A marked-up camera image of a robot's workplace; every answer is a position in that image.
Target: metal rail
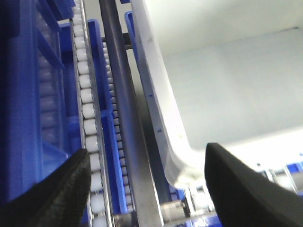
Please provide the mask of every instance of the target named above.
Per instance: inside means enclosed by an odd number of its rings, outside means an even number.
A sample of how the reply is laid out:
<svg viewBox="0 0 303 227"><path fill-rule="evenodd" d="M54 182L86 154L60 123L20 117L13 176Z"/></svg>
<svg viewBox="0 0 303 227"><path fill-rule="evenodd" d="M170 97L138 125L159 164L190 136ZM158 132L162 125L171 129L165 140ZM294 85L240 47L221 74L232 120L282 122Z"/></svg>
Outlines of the metal rail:
<svg viewBox="0 0 303 227"><path fill-rule="evenodd" d="M94 62L90 48L90 38L85 15L84 1L77 0L76 6L73 8L73 10L75 17L73 19L70 19L70 27L76 78L76 90L78 96L81 144L83 148L87 148L90 154L97 154L97 161L99 162L99 167L91 170L92 184L90 190L91 192L88 198L89 226L95 226L94 220L101 218L104 220L102 222L106 223L108 227L113 227L114 223L107 159L105 153ZM83 38L84 46L77 48L75 39L79 37ZM87 66L83 67L84 70L80 70L80 64L86 64ZM89 76L90 88L81 87L80 76L83 75ZM89 91L91 93L90 96L88 96L88 100L84 99L84 91ZM89 114L85 114L85 105L89 105ZM85 121L93 121L95 129L93 130L92 126L86 128ZM98 186L93 188L92 185L94 184L94 181L96 181L96 184Z"/></svg>
<svg viewBox="0 0 303 227"><path fill-rule="evenodd" d="M148 159L116 2L99 0L99 3L138 223L141 227L161 227L163 218Z"/></svg>

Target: blue divider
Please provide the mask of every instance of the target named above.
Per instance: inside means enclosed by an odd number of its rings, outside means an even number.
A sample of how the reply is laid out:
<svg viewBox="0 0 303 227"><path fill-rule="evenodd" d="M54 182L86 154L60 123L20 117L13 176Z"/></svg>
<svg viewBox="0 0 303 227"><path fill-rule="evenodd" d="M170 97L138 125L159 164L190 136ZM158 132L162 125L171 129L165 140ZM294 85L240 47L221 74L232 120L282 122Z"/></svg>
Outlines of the blue divider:
<svg viewBox="0 0 303 227"><path fill-rule="evenodd" d="M130 0L120 0L120 2L121 2L122 4L124 4L124 3L130 3Z"/></svg>
<svg viewBox="0 0 303 227"><path fill-rule="evenodd" d="M288 165L287 167L288 167L288 170L291 173L296 173L296 172L302 172L303 171L302 163L295 163L295 164L292 164L292 165Z"/></svg>
<svg viewBox="0 0 303 227"><path fill-rule="evenodd" d="M135 34L135 30L134 30L134 19L133 19L132 11L128 11L125 13L125 21L126 21L128 34L131 39L131 43L132 43L132 47L133 47L133 51L134 51L134 57L135 57L136 61L138 61L136 34Z"/></svg>

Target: blue plastic tray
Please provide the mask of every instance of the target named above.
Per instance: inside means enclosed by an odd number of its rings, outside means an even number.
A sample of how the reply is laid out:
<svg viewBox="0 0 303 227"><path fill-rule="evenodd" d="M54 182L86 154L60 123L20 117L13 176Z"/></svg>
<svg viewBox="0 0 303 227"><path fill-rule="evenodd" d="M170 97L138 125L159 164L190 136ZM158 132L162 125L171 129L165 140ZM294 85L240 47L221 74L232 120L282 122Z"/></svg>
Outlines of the blue plastic tray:
<svg viewBox="0 0 303 227"><path fill-rule="evenodd" d="M73 0L0 3L0 205L43 180L81 148L69 24ZM127 211L105 59L89 21L114 212Z"/></svg>
<svg viewBox="0 0 303 227"><path fill-rule="evenodd" d="M1 1L1 28L7 33L0 40L5 60L0 84L0 204L31 188L68 157L60 27L51 2ZM70 0L61 2L71 5Z"/></svg>

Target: white plastic edge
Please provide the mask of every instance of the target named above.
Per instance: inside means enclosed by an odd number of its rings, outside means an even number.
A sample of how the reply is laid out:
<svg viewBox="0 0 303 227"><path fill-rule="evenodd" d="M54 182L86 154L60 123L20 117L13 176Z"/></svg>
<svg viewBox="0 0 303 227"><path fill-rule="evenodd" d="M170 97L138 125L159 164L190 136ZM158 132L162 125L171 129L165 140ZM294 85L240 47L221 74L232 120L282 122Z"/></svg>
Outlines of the white plastic edge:
<svg viewBox="0 0 303 227"><path fill-rule="evenodd" d="M168 144L169 154L167 154L166 163L162 163L166 178L176 188L185 189L200 186L204 179L205 150L193 149L188 142L146 2L144 0L132 0L131 4L133 7L133 16L136 19L139 18L136 35L140 37L140 41L142 42L152 90L163 126L162 130ZM268 135L266 138L255 138L256 141L253 143L253 146L255 148L260 145L264 146L266 144L264 142L265 139L277 142L280 136L286 136L290 139L289 143L284 144L285 148L288 146L287 154L277 154L274 146L265 157L258 157L258 163L264 163L260 166L256 165L256 155L254 153L246 152L243 154L238 152L247 149L250 141L230 144L226 148L255 171L263 171L271 167L275 168L303 160L299 155L300 152L298 152L298 148L300 147L298 141L300 140L291 139L291 136L303 138L302 128L282 132L282 135Z"/></svg>

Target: white roller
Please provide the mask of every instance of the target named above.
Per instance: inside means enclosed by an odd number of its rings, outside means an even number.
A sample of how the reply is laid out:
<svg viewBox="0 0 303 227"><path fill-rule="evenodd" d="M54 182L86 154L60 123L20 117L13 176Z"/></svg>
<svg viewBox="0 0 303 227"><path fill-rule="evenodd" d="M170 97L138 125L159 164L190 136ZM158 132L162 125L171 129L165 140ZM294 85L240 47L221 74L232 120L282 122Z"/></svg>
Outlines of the white roller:
<svg viewBox="0 0 303 227"><path fill-rule="evenodd" d="M108 84L113 84L114 83L113 78L112 77L107 78L107 82Z"/></svg>
<svg viewBox="0 0 303 227"><path fill-rule="evenodd" d="M109 88L110 91L114 90L114 84L109 84L108 88Z"/></svg>
<svg viewBox="0 0 303 227"><path fill-rule="evenodd" d="M85 139L85 145L88 152L96 152L99 150L97 136L88 136Z"/></svg>
<svg viewBox="0 0 303 227"><path fill-rule="evenodd" d="M93 94L91 93L91 89L82 89L80 91L81 100L83 103L91 103L93 101Z"/></svg>
<svg viewBox="0 0 303 227"><path fill-rule="evenodd" d="M134 210L134 209L133 209L132 204L127 205L127 211L128 211L128 212L132 212L133 210Z"/></svg>
<svg viewBox="0 0 303 227"><path fill-rule="evenodd" d="M96 171L98 169L100 169L100 159L99 159L99 154L91 154L89 156L89 160L90 160L90 169L91 171Z"/></svg>
<svg viewBox="0 0 303 227"><path fill-rule="evenodd" d="M90 206L94 214L105 211L103 194L92 195L90 197Z"/></svg>
<svg viewBox="0 0 303 227"><path fill-rule="evenodd" d="M52 70L50 68L40 69L40 81L49 81L52 79Z"/></svg>
<svg viewBox="0 0 303 227"><path fill-rule="evenodd" d="M87 61L78 62L78 71L80 75L89 73L89 65Z"/></svg>
<svg viewBox="0 0 303 227"><path fill-rule="evenodd" d="M121 164L121 166L125 166L125 158L120 159L120 164Z"/></svg>
<svg viewBox="0 0 303 227"><path fill-rule="evenodd" d="M123 144L122 144L122 142L121 142L121 141L119 141L119 142L117 143L117 146L118 146L118 149L122 149L122 148L123 148Z"/></svg>
<svg viewBox="0 0 303 227"><path fill-rule="evenodd" d="M114 117L118 117L118 111L113 111Z"/></svg>
<svg viewBox="0 0 303 227"><path fill-rule="evenodd" d="M58 125L58 115L55 111L41 113L42 128L49 128Z"/></svg>
<svg viewBox="0 0 303 227"><path fill-rule="evenodd" d="M92 103L84 104L82 106L82 111L85 118L92 118L95 116L94 105Z"/></svg>
<svg viewBox="0 0 303 227"><path fill-rule="evenodd" d="M42 138L47 138L47 142L49 142L51 144L57 143L59 140L57 129L54 127L48 128L48 129L43 129Z"/></svg>
<svg viewBox="0 0 303 227"><path fill-rule="evenodd" d="M90 88L91 83L90 83L89 74L79 76L79 83L82 89Z"/></svg>
<svg viewBox="0 0 303 227"><path fill-rule="evenodd" d="M85 120L84 124L84 131L87 135L93 135L97 133L96 121L95 119Z"/></svg>
<svg viewBox="0 0 303 227"><path fill-rule="evenodd" d="M90 177L91 177L90 191L97 192L102 190L101 173L100 172L93 173Z"/></svg>
<svg viewBox="0 0 303 227"><path fill-rule="evenodd" d="M115 131L116 131L116 133L119 133L120 132L120 126L115 126Z"/></svg>
<svg viewBox="0 0 303 227"><path fill-rule="evenodd" d="M48 26L48 24L40 13L37 14L37 25L42 33L50 30L50 27Z"/></svg>
<svg viewBox="0 0 303 227"><path fill-rule="evenodd" d="M93 227L106 227L107 222L106 222L106 217L98 217L93 219Z"/></svg>
<svg viewBox="0 0 303 227"><path fill-rule="evenodd" d="M87 53L85 48L77 49L76 55L78 61L87 61Z"/></svg>
<svg viewBox="0 0 303 227"><path fill-rule="evenodd" d="M116 139L117 139L117 141L120 141L120 140L121 140L121 134L120 134L120 133L117 133Z"/></svg>
<svg viewBox="0 0 303 227"><path fill-rule="evenodd" d="M83 26L82 25L75 25L74 26L74 33L75 36L84 36L84 30L83 30Z"/></svg>
<svg viewBox="0 0 303 227"><path fill-rule="evenodd" d="M121 149L119 150L119 158L123 158L124 157L124 151Z"/></svg>
<svg viewBox="0 0 303 227"><path fill-rule="evenodd" d="M131 193L131 189L130 189L129 185L124 187L124 192L125 192L125 194Z"/></svg>
<svg viewBox="0 0 303 227"><path fill-rule="evenodd" d="M72 11L74 12L74 14L80 14L81 13L80 4L77 3L76 6L72 8Z"/></svg>
<svg viewBox="0 0 303 227"><path fill-rule="evenodd" d="M52 34L50 34L50 31L44 31L42 34L48 43L51 44L53 42L53 37Z"/></svg>
<svg viewBox="0 0 303 227"><path fill-rule="evenodd" d="M128 184L128 177L127 176L123 177L123 184Z"/></svg>
<svg viewBox="0 0 303 227"><path fill-rule="evenodd" d="M114 125L119 125L119 118L114 118Z"/></svg>
<svg viewBox="0 0 303 227"><path fill-rule="evenodd" d="M112 77L112 72L111 71L106 71L106 75L107 75L108 78Z"/></svg>
<svg viewBox="0 0 303 227"><path fill-rule="evenodd" d="M127 175L126 167L122 167L121 171L122 171L122 175Z"/></svg>
<svg viewBox="0 0 303 227"><path fill-rule="evenodd" d="M72 22L74 25L82 25L82 17L81 14L75 14L72 18Z"/></svg>
<svg viewBox="0 0 303 227"><path fill-rule="evenodd" d="M131 197L131 195L127 195L125 199L126 199L126 204L132 204L132 197Z"/></svg>
<svg viewBox="0 0 303 227"><path fill-rule="evenodd" d="M115 91L114 91L114 90L109 91L109 92L110 92L110 96L111 96L111 97L115 97L115 96L116 96L116 94L115 94Z"/></svg>
<svg viewBox="0 0 303 227"><path fill-rule="evenodd" d="M75 37L75 45L77 49L85 48L84 36Z"/></svg>
<svg viewBox="0 0 303 227"><path fill-rule="evenodd" d="M40 108L41 111L50 111L57 109L57 99L56 96L46 96L40 99Z"/></svg>

